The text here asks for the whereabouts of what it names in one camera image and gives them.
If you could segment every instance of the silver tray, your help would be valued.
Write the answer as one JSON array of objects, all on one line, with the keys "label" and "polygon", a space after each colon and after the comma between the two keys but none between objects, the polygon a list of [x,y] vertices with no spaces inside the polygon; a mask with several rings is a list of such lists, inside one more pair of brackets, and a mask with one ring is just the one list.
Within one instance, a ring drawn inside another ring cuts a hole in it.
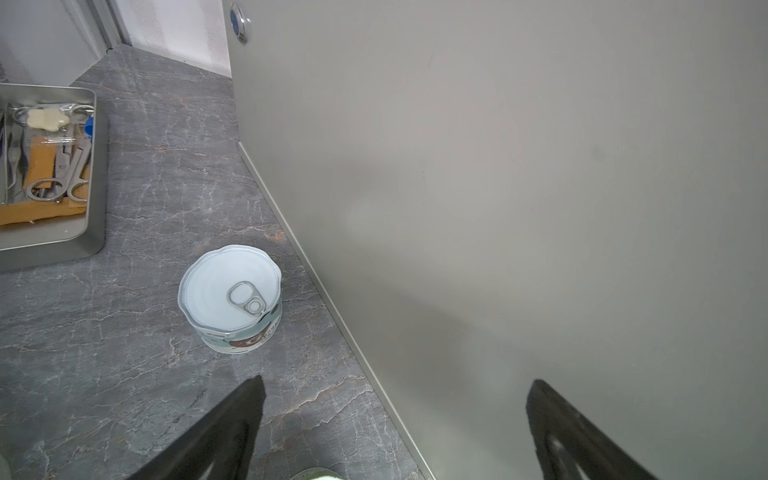
[{"label": "silver tray", "polygon": [[86,88],[0,84],[0,105],[5,107],[8,102],[93,105],[94,132],[85,214],[0,226],[0,271],[93,255],[104,246],[107,200],[107,118],[96,94]]}]

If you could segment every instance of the gray marble surface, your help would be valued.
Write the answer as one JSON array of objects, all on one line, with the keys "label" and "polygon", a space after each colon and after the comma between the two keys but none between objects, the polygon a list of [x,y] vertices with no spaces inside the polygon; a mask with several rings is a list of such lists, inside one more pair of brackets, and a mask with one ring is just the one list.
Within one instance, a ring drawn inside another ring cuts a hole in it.
[{"label": "gray marble surface", "polygon": [[[238,156],[231,80],[121,46],[75,84],[109,117],[107,241],[0,273],[0,452],[14,478],[123,478],[257,374],[268,397],[249,478],[419,478]],[[231,243],[283,271],[282,322],[241,356],[205,346],[176,303],[184,271]]]}]

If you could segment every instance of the white wall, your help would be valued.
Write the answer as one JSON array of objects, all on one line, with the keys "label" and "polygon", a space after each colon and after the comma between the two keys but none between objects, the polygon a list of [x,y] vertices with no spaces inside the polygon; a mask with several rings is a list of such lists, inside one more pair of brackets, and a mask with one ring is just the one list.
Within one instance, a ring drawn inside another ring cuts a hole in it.
[{"label": "white wall", "polygon": [[768,2],[241,5],[252,167],[440,480],[541,477],[535,378],[765,476]]},{"label": "white wall", "polygon": [[0,65],[13,83],[69,85],[106,51],[91,13],[76,0],[0,6]]},{"label": "white wall", "polygon": [[218,0],[111,0],[125,41],[230,76]]}]

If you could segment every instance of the pull tab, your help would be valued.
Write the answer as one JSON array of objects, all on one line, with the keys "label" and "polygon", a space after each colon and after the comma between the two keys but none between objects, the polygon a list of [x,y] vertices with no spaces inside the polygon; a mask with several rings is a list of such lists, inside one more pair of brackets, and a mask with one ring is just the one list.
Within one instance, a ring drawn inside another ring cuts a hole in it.
[{"label": "pull tab", "polygon": [[[238,302],[232,298],[232,294],[235,293],[235,290],[238,290],[238,298],[245,298],[247,300],[244,302]],[[264,314],[264,310],[266,310],[266,303],[264,302],[264,299],[261,297],[259,290],[257,290],[251,282],[243,281],[232,285],[232,288],[230,288],[227,292],[227,302],[229,302],[231,306],[242,310],[251,316],[261,316]]]}]

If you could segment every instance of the can lid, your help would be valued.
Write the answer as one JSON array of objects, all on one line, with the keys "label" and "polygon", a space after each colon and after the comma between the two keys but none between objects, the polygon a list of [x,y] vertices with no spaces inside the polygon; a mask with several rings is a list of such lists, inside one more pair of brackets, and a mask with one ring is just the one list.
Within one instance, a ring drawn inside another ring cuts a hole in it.
[{"label": "can lid", "polygon": [[257,323],[279,298],[280,268],[245,245],[204,254],[179,285],[179,307],[190,322],[225,333]]}]

